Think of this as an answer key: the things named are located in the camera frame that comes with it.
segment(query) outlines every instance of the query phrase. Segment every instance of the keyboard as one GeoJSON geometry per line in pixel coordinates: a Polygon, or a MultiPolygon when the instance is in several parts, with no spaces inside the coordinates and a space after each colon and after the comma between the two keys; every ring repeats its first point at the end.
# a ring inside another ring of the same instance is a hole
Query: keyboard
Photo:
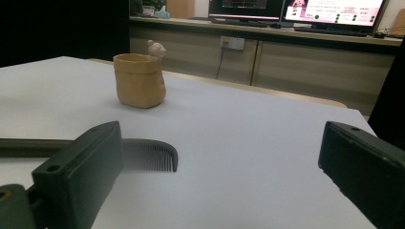
{"type": "Polygon", "coordinates": [[[366,37],[371,35],[370,33],[358,32],[358,31],[340,31],[340,30],[323,30],[310,27],[294,27],[295,31],[312,32],[312,33],[323,33],[330,35],[346,35],[346,36],[358,36],[366,37]]]}
{"type": "Polygon", "coordinates": [[[248,26],[248,27],[259,27],[259,28],[266,28],[268,24],[260,23],[260,22],[240,22],[240,21],[222,21],[222,20],[215,20],[211,21],[213,24],[222,24],[222,25],[232,25],[232,26],[248,26]]]}

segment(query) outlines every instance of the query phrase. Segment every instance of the power outlet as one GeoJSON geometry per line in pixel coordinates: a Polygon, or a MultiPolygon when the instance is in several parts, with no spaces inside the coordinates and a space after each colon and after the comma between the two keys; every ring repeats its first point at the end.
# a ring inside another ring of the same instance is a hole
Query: power outlet
{"type": "Polygon", "coordinates": [[[233,50],[243,50],[245,47],[245,40],[243,38],[221,36],[220,47],[233,50]]]}

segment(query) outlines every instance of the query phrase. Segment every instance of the monitor screen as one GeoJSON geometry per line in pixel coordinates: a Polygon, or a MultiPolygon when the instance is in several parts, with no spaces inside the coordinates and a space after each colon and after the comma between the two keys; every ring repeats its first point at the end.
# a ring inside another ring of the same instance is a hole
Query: monitor screen
{"type": "Polygon", "coordinates": [[[372,28],[384,1],[286,0],[283,21],[372,28]]]}
{"type": "Polygon", "coordinates": [[[280,21],[283,0],[209,0],[208,17],[280,21]]]}

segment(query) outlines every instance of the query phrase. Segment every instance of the white table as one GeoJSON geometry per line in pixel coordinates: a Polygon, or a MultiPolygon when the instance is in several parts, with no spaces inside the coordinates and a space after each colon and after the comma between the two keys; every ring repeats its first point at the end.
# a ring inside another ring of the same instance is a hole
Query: white table
{"type": "MultiPolygon", "coordinates": [[[[374,228],[317,166],[324,125],[372,133],[361,113],[164,75],[167,95],[119,103],[113,66],[59,57],[0,69],[0,137],[75,139],[118,120],[122,137],[179,153],[176,173],[123,172],[95,229],[374,228]]],[[[0,158],[0,185],[32,185],[44,159],[0,158]]]]}

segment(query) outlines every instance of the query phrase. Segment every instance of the comb teeth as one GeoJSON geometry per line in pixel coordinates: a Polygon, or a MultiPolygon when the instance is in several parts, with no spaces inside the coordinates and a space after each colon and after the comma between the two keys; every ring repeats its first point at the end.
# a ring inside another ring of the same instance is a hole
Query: comb teeth
{"type": "Polygon", "coordinates": [[[124,168],[128,170],[176,172],[176,149],[161,141],[122,139],[124,168]]]}

